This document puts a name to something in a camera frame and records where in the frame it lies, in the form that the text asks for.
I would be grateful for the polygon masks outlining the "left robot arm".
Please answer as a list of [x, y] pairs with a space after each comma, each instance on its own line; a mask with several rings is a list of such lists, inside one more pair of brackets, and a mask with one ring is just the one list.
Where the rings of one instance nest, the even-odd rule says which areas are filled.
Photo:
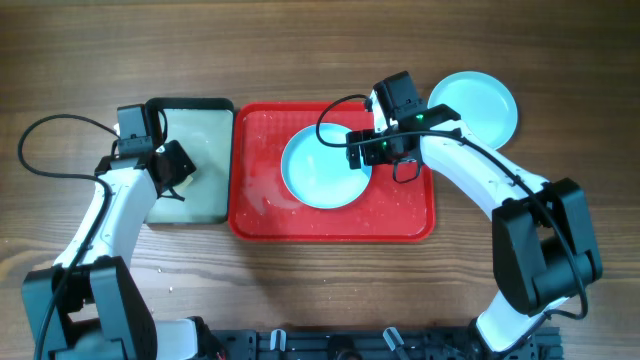
[[73, 240], [22, 298], [37, 359], [214, 359], [225, 354], [200, 317], [155, 321], [129, 266], [159, 196], [195, 167], [178, 141], [102, 158]]

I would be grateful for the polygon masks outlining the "light blue plate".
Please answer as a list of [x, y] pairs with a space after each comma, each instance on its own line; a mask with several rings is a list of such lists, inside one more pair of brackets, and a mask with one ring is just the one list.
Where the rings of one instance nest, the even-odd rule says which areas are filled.
[[486, 145], [499, 149], [516, 132], [518, 108], [509, 89], [486, 73], [462, 71], [441, 80], [432, 90], [430, 107], [445, 104], [458, 112]]
[[297, 132], [281, 156], [281, 175], [287, 190], [301, 203], [317, 209], [336, 209], [358, 199], [368, 187], [372, 168], [351, 169], [345, 148], [323, 145], [316, 126]]

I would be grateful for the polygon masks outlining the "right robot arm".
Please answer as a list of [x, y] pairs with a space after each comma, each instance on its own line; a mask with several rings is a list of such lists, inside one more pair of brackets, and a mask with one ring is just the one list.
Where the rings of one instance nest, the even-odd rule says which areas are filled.
[[408, 72], [376, 83], [365, 98], [372, 128], [347, 135], [352, 168], [413, 162], [463, 191], [492, 223], [498, 292], [472, 323], [485, 356], [520, 348], [554, 315], [583, 319], [586, 288], [603, 274], [585, 194], [551, 182], [499, 153], [515, 132], [511, 93], [480, 72], [452, 74], [422, 98]]

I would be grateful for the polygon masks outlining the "light blue plate front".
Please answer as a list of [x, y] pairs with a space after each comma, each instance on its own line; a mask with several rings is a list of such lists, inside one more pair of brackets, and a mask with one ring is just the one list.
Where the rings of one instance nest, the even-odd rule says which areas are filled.
[[441, 80], [432, 90], [430, 107], [445, 104], [458, 112], [486, 145], [499, 149], [516, 132], [518, 108], [509, 89], [486, 73], [462, 71]]

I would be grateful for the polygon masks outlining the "green yellow sponge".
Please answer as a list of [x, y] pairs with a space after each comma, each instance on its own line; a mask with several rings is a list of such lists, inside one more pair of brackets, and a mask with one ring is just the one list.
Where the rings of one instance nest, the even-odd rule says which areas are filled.
[[178, 190], [184, 190], [186, 187], [188, 187], [192, 182], [194, 181], [194, 178], [192, 175], [188, 175], [181, 183], [179, 183], [178, 185], [174, 186], [174, 189], [176, 191]]

